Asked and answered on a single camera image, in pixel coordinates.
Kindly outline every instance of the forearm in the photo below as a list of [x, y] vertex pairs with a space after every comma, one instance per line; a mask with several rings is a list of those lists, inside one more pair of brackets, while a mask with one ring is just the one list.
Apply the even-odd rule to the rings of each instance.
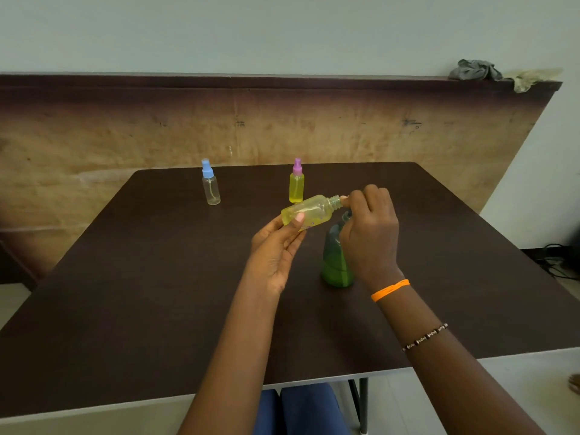
[[[378, 304], [401, 346], [441, 325], [410, 286]], [[543, 433], [449, 329], [406, 354], [447, 433]]]
[[278, 301], [277, 293], [240, 283], [179, 435], [252, 432]]

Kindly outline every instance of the hand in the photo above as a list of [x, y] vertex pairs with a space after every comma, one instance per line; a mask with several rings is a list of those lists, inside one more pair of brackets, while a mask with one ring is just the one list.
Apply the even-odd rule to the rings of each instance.
[[278, 295], [284, 290], [294, 255], [306, 236], [306, 231], [299, 232], [304, 218], [299, 212], [284, 226], [278, 215], [253, 236], [242, 282]]
[[353, 215], [340, 232], [346, 263], [374, 293], [404, 279], [397, 265], [398, 220], [385, 188], [367, 185], [364, 193], [341, 197]]

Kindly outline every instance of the blue jeans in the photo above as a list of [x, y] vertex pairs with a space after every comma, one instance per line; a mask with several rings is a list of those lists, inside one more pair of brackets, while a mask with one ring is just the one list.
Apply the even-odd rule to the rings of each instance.
[[328, 383], [262, 391], [253, 435], [351, 435]]

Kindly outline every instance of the blue spray cap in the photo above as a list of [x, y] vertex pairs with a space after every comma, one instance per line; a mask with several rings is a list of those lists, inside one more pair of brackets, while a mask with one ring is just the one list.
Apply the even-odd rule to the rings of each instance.
[[201, 160], [201, 172], [205, 179], [211, 179], [214, 176], [214, 170], [209, 166], [209, 159]]

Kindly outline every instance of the gray cloth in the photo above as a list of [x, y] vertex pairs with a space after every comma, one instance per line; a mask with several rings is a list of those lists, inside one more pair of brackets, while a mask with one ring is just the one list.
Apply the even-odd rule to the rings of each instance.
[[492, 63], [482, 60], [460, 60], [449, 73], [449, 79], [503, 79], [502, 73]]

